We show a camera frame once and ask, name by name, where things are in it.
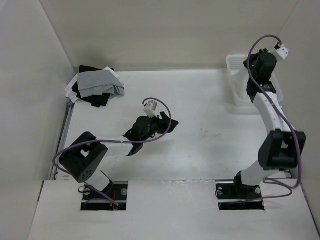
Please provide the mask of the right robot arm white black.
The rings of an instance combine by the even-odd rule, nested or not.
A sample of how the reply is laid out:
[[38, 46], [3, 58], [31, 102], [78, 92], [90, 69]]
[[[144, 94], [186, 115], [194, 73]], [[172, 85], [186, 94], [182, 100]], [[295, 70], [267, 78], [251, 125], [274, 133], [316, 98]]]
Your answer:
[[266, 128], [257, 161], [234, 177], [233, 194], [249, 200], [261, 182], [288, 169], [300, 168], [306, 134], [296, 131], [279, 105], [271, 78], [278, 63], [276, 54], [266, 49], [250, 54], [243, 62], [248, 71], [247, 95], [257, 108]]

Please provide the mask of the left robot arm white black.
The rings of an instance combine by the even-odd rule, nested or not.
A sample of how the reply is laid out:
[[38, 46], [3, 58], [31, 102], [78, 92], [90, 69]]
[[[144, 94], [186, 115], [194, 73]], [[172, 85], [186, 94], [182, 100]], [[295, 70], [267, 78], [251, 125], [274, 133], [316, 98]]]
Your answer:
[[99, 169], [103, 158], [131, 157], [143, 148], [143, 142], [157, 134], [171, 133], [178, 124], [177, 120], [171, 120], [163, 111], [156, 117], [140, 116], [119, 139], [125, 143], [94, 142], [77, 146], [64, 152], [59, 163], [78, 183], [93, 186], [96, 195], [105, 200], [112, 195], [112, 181]]

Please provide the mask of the black folded tank top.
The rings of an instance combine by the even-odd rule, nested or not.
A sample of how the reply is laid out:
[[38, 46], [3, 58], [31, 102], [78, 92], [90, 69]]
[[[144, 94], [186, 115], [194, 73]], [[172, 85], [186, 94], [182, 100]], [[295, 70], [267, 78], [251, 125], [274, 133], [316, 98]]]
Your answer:
[[[83, 73], [83, 72], [93, 72], [93, 71], [100, 71], [100, 70], [101, 69], [99, 69], [99, 68], [80, 65], [78, 72]], [[76, 98], [81, 99], [87, 103], [90, 103], [93, 107], [97, 107], [97, 108], [99, 108], [101, 106], [105, 107], [109, 101], [109, 98], [110, 98], [109, 93], [104, 93], [103, 95], [92, 95], [92, 96], [88, 96], [88, 97], [81, 97], [77, 83], [74, 83], [71, 86], [71, 93], [75, 94]]]

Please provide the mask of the grey folded tank top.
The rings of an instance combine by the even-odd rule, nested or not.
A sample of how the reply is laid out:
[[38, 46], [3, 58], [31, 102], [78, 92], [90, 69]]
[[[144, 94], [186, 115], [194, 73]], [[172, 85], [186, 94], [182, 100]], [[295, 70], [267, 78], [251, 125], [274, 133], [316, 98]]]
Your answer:
[[78, 74], [77, 85], [82, 98], [110, 94], [111, 98], [125, 95], [118, 75], [110, 70], [87, 71]]

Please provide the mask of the white folded tank top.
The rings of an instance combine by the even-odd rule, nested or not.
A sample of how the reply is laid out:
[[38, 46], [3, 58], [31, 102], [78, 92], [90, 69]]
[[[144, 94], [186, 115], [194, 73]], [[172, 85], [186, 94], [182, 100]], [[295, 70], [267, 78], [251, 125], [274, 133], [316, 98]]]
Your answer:
[[71, 103], [83, 100], [94, 107], [106, 106], [112, 98], [123, 97], [125, 86], [112, 68], [99, 69], [81, 65], [79, 72], [65, 88]]

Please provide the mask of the white plastic mesh basket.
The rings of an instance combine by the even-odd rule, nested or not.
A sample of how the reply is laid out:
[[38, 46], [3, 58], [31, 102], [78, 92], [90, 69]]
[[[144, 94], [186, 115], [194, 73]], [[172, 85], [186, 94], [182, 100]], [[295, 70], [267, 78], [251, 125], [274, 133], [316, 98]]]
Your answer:
[[[228, 80], [237, 107], [252, 107], [251, 95], [257, 90], [250, 79], [247, 69], [248, 56], [245, 54], [228, 55], [226, 57]], [[266, 92], [276, 93], [279, 102], [284, 100], [284, 94], [277, 79], [272, 73], [270, 82], [260, 85]]]

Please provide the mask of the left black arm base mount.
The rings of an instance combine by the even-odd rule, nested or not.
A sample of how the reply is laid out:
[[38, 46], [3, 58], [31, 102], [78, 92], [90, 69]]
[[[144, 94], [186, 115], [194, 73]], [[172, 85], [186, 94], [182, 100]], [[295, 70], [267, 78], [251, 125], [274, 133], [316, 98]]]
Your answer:
[[128, 198], [129, 183], [112, 182], [107, 187], [104, 193], [117, 202], [113, 204], [107, 198], [92, 190], [88, 185], [83, 185], [78, 188], [78, 192], [82, 194], [81, 211], [126, 211]]

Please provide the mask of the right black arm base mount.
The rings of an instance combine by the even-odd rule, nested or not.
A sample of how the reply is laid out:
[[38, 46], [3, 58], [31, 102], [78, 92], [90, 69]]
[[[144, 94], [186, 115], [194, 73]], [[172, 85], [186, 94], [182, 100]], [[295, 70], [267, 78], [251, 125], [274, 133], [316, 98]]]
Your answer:
[[233, 181], [217, 181], [215, 186], [220, 211], [265, 210], [259, 185], [236, 188]]

